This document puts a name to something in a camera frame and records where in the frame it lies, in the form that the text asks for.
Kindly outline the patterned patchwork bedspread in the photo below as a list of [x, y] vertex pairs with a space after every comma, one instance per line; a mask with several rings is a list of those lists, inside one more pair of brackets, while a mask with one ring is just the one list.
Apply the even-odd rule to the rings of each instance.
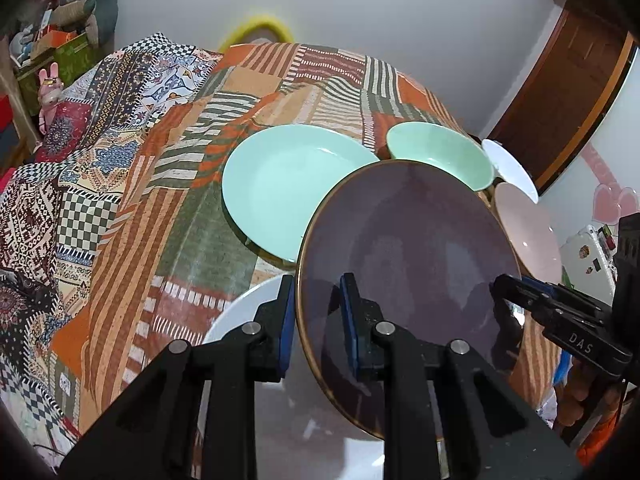
[[154, 34], [66, 87], [36, 159], [1, 194], [1, 402], [29, 443], [65, 451], [80, 379], [55, 335], [90, 297], [99, 246], [149, 130], [193, 102], [221, 54]]

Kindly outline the striped patchwork tablecloth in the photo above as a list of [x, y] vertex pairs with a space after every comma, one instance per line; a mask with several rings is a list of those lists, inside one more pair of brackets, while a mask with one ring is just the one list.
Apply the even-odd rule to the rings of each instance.
[[146, 135], [92, 271], [87, 310], [54, 337], [80, 379], [87, 429], [172, 338], [199, 344], [221, 312], [285, 265], [242, 240], [224, 216], [232, 151], [272, 126], [326, 127], [374, 154], [417, 120], [456, 128], [422, 84], [390, 64], [303, 44], [236, 46], [193, 102]]

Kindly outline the brown wooden door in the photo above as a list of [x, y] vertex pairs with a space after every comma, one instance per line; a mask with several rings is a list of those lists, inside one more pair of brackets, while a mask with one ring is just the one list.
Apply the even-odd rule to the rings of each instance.
[[521, 89], [491, 130], [545, 191], [592, 137], [639, 44], [639, 0], [565, 0]]

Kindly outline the pink heart wall decoration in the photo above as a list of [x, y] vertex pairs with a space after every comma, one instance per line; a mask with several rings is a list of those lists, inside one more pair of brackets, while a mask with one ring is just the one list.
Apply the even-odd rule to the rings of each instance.
[[615, 226], [620, 218], [639, 211], [639, 195], [633, 188], [618, 183], [612, 170], [593, 147], [587, 143], [580, 153], [598, 180], [592, 196], [592, 218], [597, 222]]

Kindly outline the green bowl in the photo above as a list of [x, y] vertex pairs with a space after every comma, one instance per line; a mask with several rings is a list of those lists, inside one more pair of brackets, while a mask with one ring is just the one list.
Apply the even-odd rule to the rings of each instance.
[[474, 140], [463, 133], [429, 122], [402, 122], [386, 134], [394, 159], [424, 162], [448, 172], [474, 192], [489, 188], [496, 170]]

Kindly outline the white plate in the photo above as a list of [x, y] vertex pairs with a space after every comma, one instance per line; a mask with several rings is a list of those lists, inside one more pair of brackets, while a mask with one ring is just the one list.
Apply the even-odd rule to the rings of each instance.
[[323, 394], [293, 336], [277, 384], [255, 385], [259, 479], [381, 479], [384, 444], [344, 418]]

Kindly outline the mint green plate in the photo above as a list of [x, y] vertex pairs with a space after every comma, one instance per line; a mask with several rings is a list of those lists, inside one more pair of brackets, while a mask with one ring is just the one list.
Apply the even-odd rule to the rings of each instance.
[[308, 125], [252, 134], [224, 165], [222, 198], [259, 248], [294, 263], [317, 207], [338, 182], [378, 158], [341, 133]]

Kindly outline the dark purple plate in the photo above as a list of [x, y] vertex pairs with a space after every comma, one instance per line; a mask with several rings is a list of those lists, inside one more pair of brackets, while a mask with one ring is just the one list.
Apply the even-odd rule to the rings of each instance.
[[461, 338], [500, 374], [514, 370], [523, 323], [495, 303], [490, 285], [520, 270], [498, 220], [451, 174], [410, 160], [354, 171], [322, 200], [298, 257], [297, 327], [312, 374], [337, 411], [379, 438], [383, 388], [357, 382], [347, 362], [338, 293], [345, 273], [416, 338]]

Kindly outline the white sticker suitcase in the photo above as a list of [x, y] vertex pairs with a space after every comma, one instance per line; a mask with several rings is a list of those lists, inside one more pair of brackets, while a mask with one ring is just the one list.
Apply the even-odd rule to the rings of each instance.
[[563, 278], [571, 288], [612, 306], [616, 276], [597, 231], [586, 226], [560, 247]]

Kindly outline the yellow fuzzy chair back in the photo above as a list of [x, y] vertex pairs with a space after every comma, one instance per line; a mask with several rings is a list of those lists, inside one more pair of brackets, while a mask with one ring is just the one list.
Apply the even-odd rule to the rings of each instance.
[[262, 42], [294, 42], [292, 32], [281, 20], [270, 14], [257, 14], [242, 22], [221, 41], [218, 52], [226, 52], [236, 44], [254, 40]]

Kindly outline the pink rabbit plush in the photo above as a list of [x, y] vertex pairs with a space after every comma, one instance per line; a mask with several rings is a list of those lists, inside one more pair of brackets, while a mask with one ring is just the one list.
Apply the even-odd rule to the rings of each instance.
[[58, 100], [64, 90], [59, 70], [58, 63], [53, 62], [49, 68], [42, 68], [38, 73], [39, 131], [43, 136], [55, 118]]

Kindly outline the pink bowl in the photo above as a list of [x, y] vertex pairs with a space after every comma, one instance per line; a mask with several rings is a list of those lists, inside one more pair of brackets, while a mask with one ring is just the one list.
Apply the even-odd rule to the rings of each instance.
[[548, 211], [506, 182], [495, 187], [491, 208], [518, 258], [521, 274], [559, 284], [562, 280], [560, 248]]

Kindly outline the white bowl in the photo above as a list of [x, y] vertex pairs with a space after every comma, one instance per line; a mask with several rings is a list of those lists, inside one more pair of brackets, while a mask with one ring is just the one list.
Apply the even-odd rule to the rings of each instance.
[[482, 141], [482, 149], [504, 182], [516, 186], [535, 204], [538, 203], [539, 195], [532, 177], [509, 151], [489, 139]]

